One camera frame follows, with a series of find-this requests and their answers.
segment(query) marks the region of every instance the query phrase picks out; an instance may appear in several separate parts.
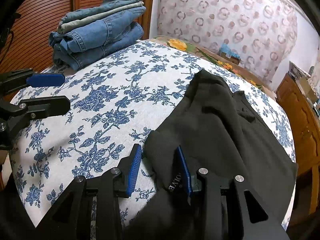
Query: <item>stack of folded clothes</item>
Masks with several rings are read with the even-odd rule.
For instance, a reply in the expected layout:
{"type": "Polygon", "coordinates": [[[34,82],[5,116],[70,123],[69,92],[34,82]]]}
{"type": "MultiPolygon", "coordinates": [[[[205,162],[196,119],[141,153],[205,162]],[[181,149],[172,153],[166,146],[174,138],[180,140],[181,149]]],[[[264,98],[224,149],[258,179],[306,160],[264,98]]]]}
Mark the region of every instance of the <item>stack of folded clothes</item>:
{"type": "Polygon", "coordinates": [[[79,70],[130,46],[143,36],[133,20],[146,8],[141,0],[103,0],[98,7],[69,12],[49,35],[53,62],[79,70]]]}

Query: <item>curtain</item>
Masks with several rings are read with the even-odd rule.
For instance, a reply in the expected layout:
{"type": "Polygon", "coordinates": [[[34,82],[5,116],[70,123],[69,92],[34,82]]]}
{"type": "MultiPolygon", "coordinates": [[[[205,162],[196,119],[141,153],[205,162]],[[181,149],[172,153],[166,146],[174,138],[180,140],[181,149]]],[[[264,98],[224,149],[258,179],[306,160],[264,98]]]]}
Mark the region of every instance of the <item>curtain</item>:
{"type": "Polygon", "coordinates": [[[226,43],[270,84],[295,45],[297,17],[286,0],[160,0],[157,29],[214,53],[226,43]]]}

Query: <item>bed sheet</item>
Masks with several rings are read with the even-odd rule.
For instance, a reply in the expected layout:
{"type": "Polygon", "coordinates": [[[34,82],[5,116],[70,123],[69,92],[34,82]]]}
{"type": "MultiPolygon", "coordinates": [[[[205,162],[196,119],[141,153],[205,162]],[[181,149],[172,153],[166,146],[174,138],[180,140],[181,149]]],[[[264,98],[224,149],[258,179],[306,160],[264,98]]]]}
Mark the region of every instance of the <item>bed sheet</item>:
{"type": "MultiPolygon", "coordinates": [[[[66,66],[61,87],[22,89],[12,100],[65,95],[71,109],[64,116],[34,120],[22,130],[10,151],[10,162],[21,201],[37,225],[77,175],[100,176],[128,156],[134,143],[144,144],[182,99],[194,74],[202,68],[222,76],[230,89],[244,90],[253,109],[273,131],[295,162],[294,144],[283,109],[266,94],[235,74],[199,57],[144,41],[74,72],[66,66]]],[[[135,191],[120,199],[123,225],[157,192],[156,173],[143,158],[135,191]]],[[[286,229],[293,196],[282,226],[286,229]]],[[[92,207],[95,239],[96,201],[92,207]]]]}

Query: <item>yellow flower pattern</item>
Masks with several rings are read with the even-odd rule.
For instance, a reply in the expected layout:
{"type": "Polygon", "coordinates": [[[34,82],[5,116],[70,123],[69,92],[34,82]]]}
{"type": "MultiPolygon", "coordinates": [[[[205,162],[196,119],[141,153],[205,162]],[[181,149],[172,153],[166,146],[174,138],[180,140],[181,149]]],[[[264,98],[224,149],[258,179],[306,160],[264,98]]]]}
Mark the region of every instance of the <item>yellow flower pattern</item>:
{"type": "Polygon", "coordinates": [[[170,47],[178,49],[178,50],[182,50],[182,51],[186,51],[187,45],[179,40],[175,40],[175,39],[170,39],[168,41],[170,47]]]}

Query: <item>floral bedspread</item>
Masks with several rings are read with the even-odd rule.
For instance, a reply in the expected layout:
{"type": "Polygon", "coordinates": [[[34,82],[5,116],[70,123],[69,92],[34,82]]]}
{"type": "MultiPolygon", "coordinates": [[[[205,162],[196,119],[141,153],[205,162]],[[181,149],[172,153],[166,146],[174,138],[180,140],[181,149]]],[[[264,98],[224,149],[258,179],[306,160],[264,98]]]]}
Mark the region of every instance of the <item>floral bedspread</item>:
{"type": "MultiPolygon", "coordinates": [[[[21,201],[37,225],[77,175],[100,176],[128,156],[134,143],[144,144],[182,99],[194,74],[202,68],[224,77],[230,89],[244,90],[252,107],[273,131],[295,162],[294,144],[283,109],[266,94],[234,73],[199,57],[144,41],[116,52],[78,71],[63,71],[61,87],[22,89],[12,100],[65,95],[71,109],[64,116],[35,120],[22,130],[10,152],[12,173],[21,201]]],[[[121,219],[127,225],[157,192],[156,174],[144,158],[136,189],[120,199],[121,219]]],[[[290,219],[293,198],[283,221],[290,219]]],[[[92,210],[92,238],[95,238],[92,210]]]]}

